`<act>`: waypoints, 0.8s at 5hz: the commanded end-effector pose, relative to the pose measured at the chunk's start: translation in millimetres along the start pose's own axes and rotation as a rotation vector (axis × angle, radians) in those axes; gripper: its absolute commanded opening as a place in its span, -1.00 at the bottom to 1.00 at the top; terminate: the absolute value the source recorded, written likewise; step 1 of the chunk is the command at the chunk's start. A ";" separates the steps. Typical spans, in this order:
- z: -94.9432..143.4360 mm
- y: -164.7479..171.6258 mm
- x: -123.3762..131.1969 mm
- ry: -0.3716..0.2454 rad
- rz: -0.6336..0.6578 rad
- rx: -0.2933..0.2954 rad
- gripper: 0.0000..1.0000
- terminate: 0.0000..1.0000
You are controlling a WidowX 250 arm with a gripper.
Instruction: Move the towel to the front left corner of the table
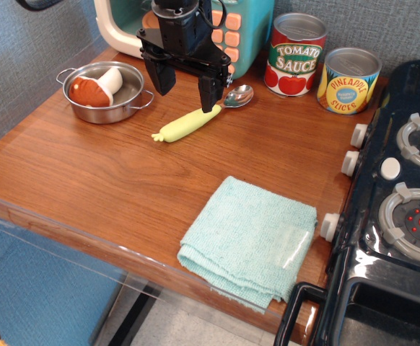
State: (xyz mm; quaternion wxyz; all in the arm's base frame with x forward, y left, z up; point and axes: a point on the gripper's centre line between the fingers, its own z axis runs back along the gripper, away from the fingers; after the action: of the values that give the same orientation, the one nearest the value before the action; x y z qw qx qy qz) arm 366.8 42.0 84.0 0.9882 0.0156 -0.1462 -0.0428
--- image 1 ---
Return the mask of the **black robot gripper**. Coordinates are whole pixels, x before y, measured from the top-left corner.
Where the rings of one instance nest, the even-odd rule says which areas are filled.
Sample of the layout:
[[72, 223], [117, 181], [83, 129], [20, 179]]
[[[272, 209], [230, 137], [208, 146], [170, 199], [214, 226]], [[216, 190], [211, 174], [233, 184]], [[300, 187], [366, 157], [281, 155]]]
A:
[[199, 76], [201, 109], [210, 112], [232, 82], [231, 58], [212, 40], [227, 11], [213, 25], [210, 1], [153, 1], [159, 27], [140, 28], [141, 56], [156, 91], [165, 96], [175, 85], [175, 69]]

